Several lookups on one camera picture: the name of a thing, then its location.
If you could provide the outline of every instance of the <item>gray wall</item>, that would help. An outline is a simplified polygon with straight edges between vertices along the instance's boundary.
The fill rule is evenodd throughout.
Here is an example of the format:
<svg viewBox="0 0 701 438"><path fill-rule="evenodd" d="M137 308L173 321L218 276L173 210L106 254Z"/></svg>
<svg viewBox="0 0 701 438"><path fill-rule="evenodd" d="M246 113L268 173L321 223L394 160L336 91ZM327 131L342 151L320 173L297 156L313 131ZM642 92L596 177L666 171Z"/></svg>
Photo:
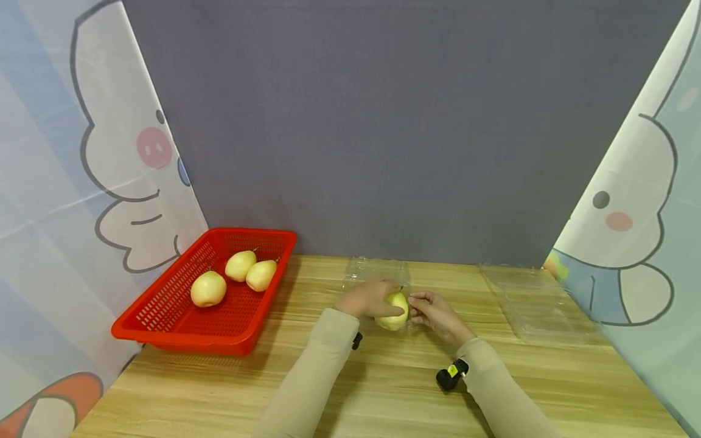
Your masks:
<svg viewBox="0 0 701 438"><path fill-rule="evenodd" d="M124 3L211 227L537 266L688 2Z"/></svg>

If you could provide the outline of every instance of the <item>red plastic basket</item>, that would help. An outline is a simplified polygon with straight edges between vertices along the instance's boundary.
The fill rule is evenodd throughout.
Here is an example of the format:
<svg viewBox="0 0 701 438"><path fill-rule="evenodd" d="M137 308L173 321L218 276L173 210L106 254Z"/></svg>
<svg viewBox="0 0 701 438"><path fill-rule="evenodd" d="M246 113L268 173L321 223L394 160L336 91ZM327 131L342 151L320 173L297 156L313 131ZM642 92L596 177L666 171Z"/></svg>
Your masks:
<svg viewBox="0 0 701 438"><path fill-rule="evenodd" d="M112 325L112 336L164 350L247 355L253 350L297 235L292 231L214 228L202 234ZM216 306L192 304L190 286L207 271L224 275L229 257L256 249L258 261L280 258L270 286L255 292L226 276Z"/></svg>

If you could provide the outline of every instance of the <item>cartoon bunny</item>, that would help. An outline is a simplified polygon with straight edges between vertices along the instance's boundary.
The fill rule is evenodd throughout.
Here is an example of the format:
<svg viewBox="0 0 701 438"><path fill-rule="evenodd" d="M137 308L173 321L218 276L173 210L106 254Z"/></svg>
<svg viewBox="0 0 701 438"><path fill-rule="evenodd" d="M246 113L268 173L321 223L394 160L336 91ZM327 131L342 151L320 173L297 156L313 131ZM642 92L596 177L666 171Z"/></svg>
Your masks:
<svg viewBox="0 0 701 438"><path fill-rule="evenodd" d="M692 0L543 265L602 324L649 324L674 300L672 281L648 263L665 236L660 213L677 164L658 114L684 68L700 13ZM693 99L682 97L677 111L698 95L687 94Z"/></svg>
<svg viewBox="0 0 701 438"><path fill-rule="evenodd" d="M206 225L121 2L102 2L76 20L71 67L88 119L83 166L116 199L95 232L125 250L127 271L162 266Z"/></svg>

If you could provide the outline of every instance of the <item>beige sleeve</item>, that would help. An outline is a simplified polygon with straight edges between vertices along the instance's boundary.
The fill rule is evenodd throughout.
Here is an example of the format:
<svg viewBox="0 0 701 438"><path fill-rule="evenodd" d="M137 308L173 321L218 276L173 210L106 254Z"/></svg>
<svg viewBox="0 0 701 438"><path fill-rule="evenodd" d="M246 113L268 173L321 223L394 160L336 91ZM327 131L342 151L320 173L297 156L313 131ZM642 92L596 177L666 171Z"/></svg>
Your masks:
<svg viewBox="0 0 701 438"><path fill-rule="evenodd" d="M465 384L496 438L561 437L487 342L466 342L458 357L470 367Z"/></svg>
<svg viewBox="0 0 701 438"><path fill-rule="evenodd" d="M309 335L297 362L273 394L253 432L261 438L311 438L331 388L353 347L360 323L326 309Z"/></svg>

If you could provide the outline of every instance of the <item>person's left hand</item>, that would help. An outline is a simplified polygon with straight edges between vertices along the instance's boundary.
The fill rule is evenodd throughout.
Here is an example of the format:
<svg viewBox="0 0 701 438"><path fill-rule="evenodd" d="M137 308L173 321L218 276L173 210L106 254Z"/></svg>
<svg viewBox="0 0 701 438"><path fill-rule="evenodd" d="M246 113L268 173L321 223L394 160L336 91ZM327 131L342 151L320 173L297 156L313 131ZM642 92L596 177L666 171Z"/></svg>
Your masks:
<svg viewBox="0 0 701 438"><path fill-rule="evenodd" d="M387 295L398 287L397 283L387 280L365 282L343 294L334 304L334 309L356 318L403 315L404 309L392 306L386 301Z"/></svg>

